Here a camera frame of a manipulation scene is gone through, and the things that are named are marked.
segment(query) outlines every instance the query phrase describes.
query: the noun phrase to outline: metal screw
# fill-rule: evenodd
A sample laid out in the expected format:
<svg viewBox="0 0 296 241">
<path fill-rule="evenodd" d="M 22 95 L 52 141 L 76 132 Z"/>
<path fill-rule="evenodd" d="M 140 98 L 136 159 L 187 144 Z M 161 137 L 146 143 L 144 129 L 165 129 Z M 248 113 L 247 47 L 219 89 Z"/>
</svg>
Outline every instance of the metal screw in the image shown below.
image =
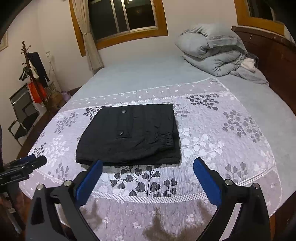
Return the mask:
<svg viewBox="0 0 296 241">
<path fill-rule="evenodd" d="M 260 185 L 259 185 L 258 183 L 253 183 L 253 187 L 254 187 L 255 189 L 259 189 L 259 188 L 260 188 Z"/>
<path fill-rule="evenodd" d="M 230 179 L 226 179 L 226 180 L 225 180 L 225 184 L 226 184 L 227 186 L 231 186 L 231 185 L 233 184 L 233 181 L 231 181 Z"/>
<path fill-rule="evenodd" d="M 71 180 L 67 180 L 64 182 L 64 186 L 68 187 L 72 184 L 72 181 Z"/>
<path fill-rule="evenodd" d="M 38 189 L 38 190 L 41 190 L 42 188 L 44 188 L 44 185 L 43 185 L 43 184 L 39 184 L 39 185 L 37 186 L 37 189 Z"/>
</svg>

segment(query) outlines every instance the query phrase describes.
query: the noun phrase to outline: window frame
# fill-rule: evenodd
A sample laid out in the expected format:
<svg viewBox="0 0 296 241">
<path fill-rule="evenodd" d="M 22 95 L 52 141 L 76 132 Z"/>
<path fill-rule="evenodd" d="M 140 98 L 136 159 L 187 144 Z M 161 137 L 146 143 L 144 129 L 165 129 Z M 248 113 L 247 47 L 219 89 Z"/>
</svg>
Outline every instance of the window frame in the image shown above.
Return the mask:
<svg viewBox="0 0 296 241">
<path fill-rule="evenodd" d="M 139 28 L 129 32 L 114 34 L 109 37 L 105 37 L 103 39 L 95 41 L 97 50 L 100 50 L 109 46 L 113 46 L 116 44 L 120 44 L 123 42 L 135 40 L 135 39 L 157 37 L 157 36 L 168 36 L 168 28 L 167 28 L 167 23 L 165 19 L 163 2 L 162 0 L 153 0 L 152 2 L 154 5 L 153 6 L 154 11 L 155 11 L 155 19 L 156 19 L 155 24 L 157 25 L 156 27 Z M 72 0 L 69 0 L 69 4 L 70 4 L 70 12 L 71 12 L 71 18 L 73 22 L 75 36 L 77 39 L 81 56 L 83 57 L 86 55 L 84 41 L 83 41 L 83 34 L 79 28 L 78 21 L 74 13 Z"/>
<path fill-rule="evenodd" d="M 284 24 L 268 19 L 250 17 L 249 7 L 246 3 L 246 0 L 234 0 L 234 4 L 237 12 L 238 25 L 266 29 L 284 36 Z"/>
</svg>

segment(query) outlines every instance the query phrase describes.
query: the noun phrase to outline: red bag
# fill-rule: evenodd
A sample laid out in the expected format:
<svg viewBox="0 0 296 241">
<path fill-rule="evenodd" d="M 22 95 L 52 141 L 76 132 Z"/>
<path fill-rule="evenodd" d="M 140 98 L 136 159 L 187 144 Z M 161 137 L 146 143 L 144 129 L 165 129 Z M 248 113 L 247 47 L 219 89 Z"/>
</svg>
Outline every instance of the red bag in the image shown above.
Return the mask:
<svg viewBox="0 0 296 241">
<path fill-rule="evenodd" d="M 46 99 L 46 92 L 45 92 L 43 86 L 38 81 L 36 81 L 36 84 L 37 84 L 37 87 L 38 87 L 39 92 L 41 93 L 43 99 Z M 34 83 L 31 82 L 30 84 L 28 84 L 28 86 L 29 86 L 29 89 L 30 89 L 30 92 L 31 92 L 34 102 L 37 104 L 42 103 L 42 99 L 40 98 Z"/>
</svg>

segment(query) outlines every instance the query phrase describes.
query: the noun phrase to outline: white wall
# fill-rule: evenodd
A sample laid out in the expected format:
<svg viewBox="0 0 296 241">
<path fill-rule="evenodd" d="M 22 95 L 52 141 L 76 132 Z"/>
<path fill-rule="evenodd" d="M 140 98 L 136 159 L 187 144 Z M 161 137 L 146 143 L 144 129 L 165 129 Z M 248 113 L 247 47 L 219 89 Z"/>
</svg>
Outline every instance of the white wall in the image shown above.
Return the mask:
<svg viewBox="0 0 296 241">
<path fill-rule="evenodd" d="M 38 1 L 38 23 L 45 51 L 54 57 L 63 90 L 82 86 L 92 76 L 87 60 L 81 57 L 70 15 L 68 0 Z M 237 24 L 233 0 L 163 0 L 168 26 L 167 37 L 139 39 L 100 50 L 105 66 L 146 55 L 181 54 L 174 45 L 177 36 L 195 23 Z"/>
<path fill-rule="evenodd" d="M 25 7 L 9 27 L 8 47 L 0 52 L 0 124 L 4 162 L 14 160 L 20 150 L 20 145 L 7 129 L 16 119 L 9 98 L 25 84 L 18 80 L 24 67 L 22 63 L 25 62 L 24 55 L 20 54 L 22 41 L 25 41 L 27 47 L 32 46 L 31 52 L 39 52 L 43 63 L 46 63 L 37 23 L 37 2 L 33 1 Z"/>
</svg>

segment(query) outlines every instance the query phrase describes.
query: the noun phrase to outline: picture frame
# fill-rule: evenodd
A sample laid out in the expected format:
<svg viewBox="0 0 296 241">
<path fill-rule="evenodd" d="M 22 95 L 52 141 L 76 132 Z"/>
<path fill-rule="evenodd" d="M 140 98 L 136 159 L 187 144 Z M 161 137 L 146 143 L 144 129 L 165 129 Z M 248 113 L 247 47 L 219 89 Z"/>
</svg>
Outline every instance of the picture frame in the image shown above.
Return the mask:
<svg viewBox="0 0 296 241">
<path fill-rule="evenodd" d="M 0 40 L 0 52 L 8 47 L 7 32 L 4 34 L 3 38 Z"/>
</svg>

